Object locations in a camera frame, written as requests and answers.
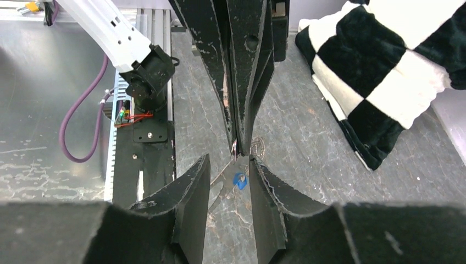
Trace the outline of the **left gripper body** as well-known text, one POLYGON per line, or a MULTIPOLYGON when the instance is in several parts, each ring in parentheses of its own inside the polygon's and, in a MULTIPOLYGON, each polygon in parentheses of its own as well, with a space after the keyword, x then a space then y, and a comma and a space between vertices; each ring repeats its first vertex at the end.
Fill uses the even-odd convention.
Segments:
POLYGON ((286 58, 287 39, 289 36, 289 12, 290 0, 271 1, 275 62, 282 62, 286 58))

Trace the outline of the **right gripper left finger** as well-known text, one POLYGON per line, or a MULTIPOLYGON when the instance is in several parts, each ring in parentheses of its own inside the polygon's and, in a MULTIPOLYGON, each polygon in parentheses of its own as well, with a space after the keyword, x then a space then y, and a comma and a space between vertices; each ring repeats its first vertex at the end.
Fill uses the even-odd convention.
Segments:
POLYGON ((129 209, 109 202, 1 204, 1 263, 202 263, 210 160, 129 209))

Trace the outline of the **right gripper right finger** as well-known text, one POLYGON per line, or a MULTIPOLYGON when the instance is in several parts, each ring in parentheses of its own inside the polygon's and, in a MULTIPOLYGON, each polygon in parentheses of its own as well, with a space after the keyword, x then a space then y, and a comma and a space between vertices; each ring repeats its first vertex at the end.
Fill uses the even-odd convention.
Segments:
POLYGON ((249 188, 259 263, 465 263, 465 208, 424 202, 323 204, 256 156, 249 188))

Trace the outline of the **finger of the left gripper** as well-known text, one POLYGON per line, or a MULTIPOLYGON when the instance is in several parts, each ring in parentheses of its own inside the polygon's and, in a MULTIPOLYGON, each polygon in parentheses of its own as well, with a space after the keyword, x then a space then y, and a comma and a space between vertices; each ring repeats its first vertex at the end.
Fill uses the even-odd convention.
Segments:
POLYGON ((253 125, 274 71, 271 1, 227 1, 236 151, 249 155, 253 125))
POLYGON ((226 1, 170 1, 182 24, 190 32, 193 44, 219 100, 229 148, 235 141, 231 103, 229 102, 228 59, 226 55, 226 1))

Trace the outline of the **blue key tag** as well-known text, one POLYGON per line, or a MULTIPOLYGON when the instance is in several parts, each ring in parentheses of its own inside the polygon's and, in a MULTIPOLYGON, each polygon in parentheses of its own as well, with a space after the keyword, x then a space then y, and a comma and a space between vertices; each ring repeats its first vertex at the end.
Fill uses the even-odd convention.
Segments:
POLYGON ((247 176, 242 172, 237 172, 232 183, 236 185, 239 190, 243 190, 248 184, 247 176))

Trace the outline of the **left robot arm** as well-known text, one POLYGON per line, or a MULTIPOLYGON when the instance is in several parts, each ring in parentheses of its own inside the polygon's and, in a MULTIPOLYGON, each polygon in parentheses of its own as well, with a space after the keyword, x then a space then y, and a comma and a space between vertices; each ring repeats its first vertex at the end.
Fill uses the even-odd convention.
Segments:
MULTIPOLYGON (((144 111, 168 99, 170 57, 140 33, 112 1, 60 1, 97 42, 144 111)), ((171 1, 190 32, 222 108, 234 156, 250 153, 254 121, 274 72, 286 58, 289 1, 171 1)))

